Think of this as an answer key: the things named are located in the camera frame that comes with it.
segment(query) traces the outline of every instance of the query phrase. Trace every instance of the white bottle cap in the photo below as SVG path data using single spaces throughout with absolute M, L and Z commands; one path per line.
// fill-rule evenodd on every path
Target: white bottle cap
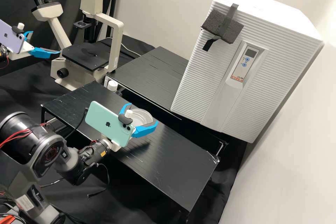
M 110 80 L 107 84 L 107 89 L 111 90 L 112 92 L 117 91 L 118 89 L 118 82 L 114 81 L 114 80 Z
M 25 27 L 25 25 L 23 23 L 18 23 L 17 24 L 17 27 L 20 29 L 20 30 L 23 30 L 23 28 Z
M 126 110 L 125 112 L 125 117 L 126 118 L 132 118 L 133 115 L 133 111 L 132 110 Z

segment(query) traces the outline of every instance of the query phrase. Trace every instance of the smartphone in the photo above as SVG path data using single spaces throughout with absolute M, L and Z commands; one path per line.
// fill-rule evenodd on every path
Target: smartphone
M 12 27 L 0 19 L 0 43 L 13 53 L 19 54 L 25 41 L 23 34 L 12 31 Z
M 134 130 L 132 124 L 124 127 L 117 114 L 96 101 L 91 102 L 85 122 L 121 147 L 128 144 Z

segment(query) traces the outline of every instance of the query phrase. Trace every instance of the control panel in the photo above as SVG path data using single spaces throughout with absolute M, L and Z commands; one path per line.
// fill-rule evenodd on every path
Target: control panel
M 256 59 L 259 53 L 260 53 L 259 49 L 247 46 L 243 51 L 243 54 L 240 57 L 240 60 L 231 75 L 231 79 L 243 82 L 254 60 Z

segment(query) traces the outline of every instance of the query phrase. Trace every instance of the display screen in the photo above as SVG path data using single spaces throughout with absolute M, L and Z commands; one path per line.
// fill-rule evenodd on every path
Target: display screen
M 246 53 L 245 53 L 246 56 L 249 56 L 249 57 L 251 57 L 251 58 L 254 58 L 254 57 L 256 56 L 256 54 L 257 54 L 257 52 L 256 52 L 256 51 L 253 51 L 253 50 L 251 50 L 251 49 L 247 49 L 247 50 L 246 50 Z

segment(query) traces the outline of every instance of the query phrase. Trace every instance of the ribbed white panel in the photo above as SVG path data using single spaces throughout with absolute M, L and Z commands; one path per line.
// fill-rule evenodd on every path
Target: ribbed white panel
M 209 13 L 213 9 L 226 14 L 229 6 L 213 2 Z M 243 88 L 222 128 L 217 129 L 253 142 L 323 42 L 243 13 L 239 8 L 234 18 L 244 28 L 233 44 L 218 40 L 206 52 L 202 48 L 213 35 L 200 32 L 171 110 L 201 122 L 241 41 L 267 48 L 269 52 L 258 72 Z

